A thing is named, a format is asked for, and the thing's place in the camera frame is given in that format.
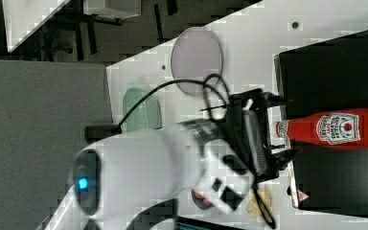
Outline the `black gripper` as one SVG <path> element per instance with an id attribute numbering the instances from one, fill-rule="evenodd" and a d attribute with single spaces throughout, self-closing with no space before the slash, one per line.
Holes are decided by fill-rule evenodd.
<path id="1" fill-rule="evenodd" d="M 286 168 L 299 149 L 285 149 L 272 154 L 268 137 L 267 110 L 292 104 L 293 100 L 262 89 L 253 89 L 229 96 L 225 120 L 231 145 L 258 183 L 275 179 L 279 168 Z"/>

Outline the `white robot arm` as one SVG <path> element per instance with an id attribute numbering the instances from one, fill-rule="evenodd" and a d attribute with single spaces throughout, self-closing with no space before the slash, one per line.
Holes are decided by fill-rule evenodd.
<path id="1" fill-rule="evenodd" d="M 173 230 L 178 197 L 202 195 L 232 214 L 295 154 L 274 154 L 267 111 L 286 104 L 270 92 L 233 94 L 221 119 L 194 119 L 103 138 L 76 154 L 71 185 L 37 230 Z"/>

